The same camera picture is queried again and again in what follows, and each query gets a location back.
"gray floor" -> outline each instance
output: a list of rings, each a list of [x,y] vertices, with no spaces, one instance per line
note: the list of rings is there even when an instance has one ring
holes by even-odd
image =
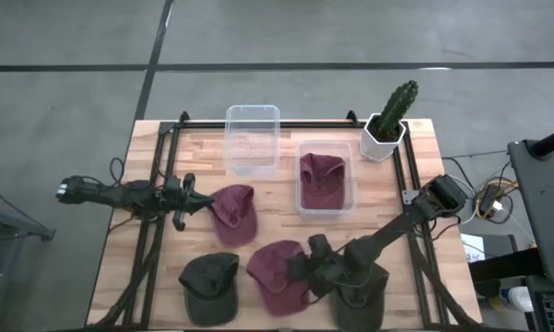
[[[0,65],[146,64],[162,5],[0,0]],[[554,61],[554,0],[177,0],[168,23],[161,63]],[[433,119],[445,156],[554,130],[554,69],[158,73],[145,116],[220,119],[232,104],[272,103],[287,118],[366,117],[408,79],[420,84],[408,116]],[[0,192],[58,229],[52,243],[26,241],[1,330],[83,325],[111,210],[64,206],[54,191],[70,174],[109,179],[143,81],[143,73],[0,73]],[[474,184],[506,160],[461,159]],[[530,232],[514,198],[513,215]],[[475,220],[462,231],[530,243],[512,221]]]

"wooden tabletop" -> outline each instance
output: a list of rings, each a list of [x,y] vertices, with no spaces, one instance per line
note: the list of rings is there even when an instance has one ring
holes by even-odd
[[[127,154],[124,181],[149,177],[158,127],[159,121],[136,122]],[[409,127],[420,180],[424,184],[434,176],[444,173],[441,154],[431,120],[409,120]],[[189,322],[184,309],[184,290],[178,282],[178,277],[184,266],[200,255],[230,252],[240,256],[241,265],[237,277],[240,310],[232,322],[217,328],[336,328],[327,299],[298,314],[272,317],[261,303],[255,281],[246,275],[245,266],[252,253],[266,244],[278,240],[294,240],[300,242],[306,253],[309,253],[308,237],[325,233],[332,246],[337,248],[352,238],[376,232],[402,212],[393,159],[389,158],[381,163],[362,159],[359,137],[360,130],[357,129],[281,129],[280,163],[275,176],[265,180],[249,181],[239,179],[231,171],[225,170],[223,129],[182,130],[174,164],[177,175],[182,178],[185,173],[193,172],[196,176],[195,190],[206,195],[230,184],[253,186],[259,230],[252,243],[240,248],[226,249],[218,242],[210,215],[205,209],[193,216],[185,217],[186,230],[183,232],[176,231],[168,219],[159,258],[149,327],[196,328]],[[308,139],[341,140],[348,142],[352,147],[359,193],[358,206],[352,215],[334,220],[301,218],[295,203],[295,155],[297,142]],[[407,186],[411,187],[403,145],[402,158]],[[128,212],[115,211],[112,225],[128,217]],[[433,234],[453,222],[453,219],[439,219],[439,225]],[[138,221],[132,221],[108,236],[88,323],[95,323],[101,319],[127,285],[135,255],[138,229]],[[480,322],[481,315],[459,230],[456,227],[451,228],[434,243],[434,248],[442,282],[467,313]],[[406,236],[385,248],[377,263],[390,272],[385,290],[383,328],[421,327]],[[435,319],[436,310],[428,283],[427,293],[433,321],[438,322]],[[141,312],[140,302],[137,303],[136,312]]]

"maroon baseball cap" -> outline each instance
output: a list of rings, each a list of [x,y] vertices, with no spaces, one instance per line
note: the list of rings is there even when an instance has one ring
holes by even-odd
[[[308,153],[301,157],[301,207],[341,209],[345,200],[345,166],[340,157]]]
[[[295,314],[308,306],[307,281],[289,281],[287,260],[302,253],[295,241],[271,243],[256,251],[246,272],[256,279],[266,310],[274,316]]]
[[[219,241],[226,247],[250,243],[258,233],[254,208],[254,189],[249,185],[230,185],[213,195],[209,210]]]

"cap brim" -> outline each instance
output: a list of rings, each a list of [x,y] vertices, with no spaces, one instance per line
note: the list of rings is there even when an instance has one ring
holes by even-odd
[[[355,282],[364,280],[364,276],[367,271],[361,271],[355,275]],[[348,306],[340,292],[334,291],[332,295],[334,317],[338,328],[344,332],[371,332],[381,329],[383,324],[383,314],[385,312],[385,287],[387,285],[387,279],[389,272],[379,265],[373,263],[371,271],[371,280],[369,280],[367,287],[368,301],[367,304],[361,308],[353,308]]]
[[[201,300],[185,290],[186,313],[196,326],[220,326],[232,321],[238,314],[238,291],[235,280],[224,296],[213,300]]]
[[[354,309],[347,306],[337,291],[331,296],[334,302],[336,325],[344,332],[372,332],[381,329],[385,309],[384,293],[368,306]]]
[[[345,202],[345,185],[342,183],[330,192],[316,192],[301,183],[301,207],[308,209],[342,209]]]
[[[258,218],[253,202],[250,203],[250,209],[240,220],[238,227],[232,228],[223,223],[213,210],[211,210],[211,219],[215,234],[226,247],[246,245],[252,242],[258,233]]]
[[[308,289],[307,282],[291,282],[278,293],[268,290],[259,282],[257,284],[266,310],[273,316],[295,314],[305,310],[308,306],[308,297],[305,293]]]

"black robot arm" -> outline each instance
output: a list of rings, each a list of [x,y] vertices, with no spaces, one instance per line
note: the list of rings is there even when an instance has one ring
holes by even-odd
[[[89,182],[85,177],[65,178],[55,195],[61,203],[81,204],[92,202],[112,208],[122,208],[131,212],[136,219],[153,221],[160,212],[176,211],[172,223],[178,231],[184,230],[184,212],[194,214],[201,208],[210,206],[213,198],[194,190],[194,174],[181,179],[175,175],[166,179],[165,184],[155,187],[150,181],[137,180],[127,184],[105,185]]]
[[[373,235],[351,240],[343,246],[342,255],[332,250],[323,234],[312,236],[309,239],[312,253],[289,260],[289,278],[307,279],[310,291],[317,297],[323,297],[342,287],[340,285],[348,285],[354,274],[369,270],[386,246],[413,231],[415,226],[436,218],[455,216],[465,205],[466,199],[466,194],[448,175],[437,176],[424,185],[404,213]],[[471,331],[494,330],[481,326],[466,314],[419,250],[412,259],[427,276],[434,291],[444,300],[461,328]],[[440,330],[455,328],[440,325],[436,327]]]

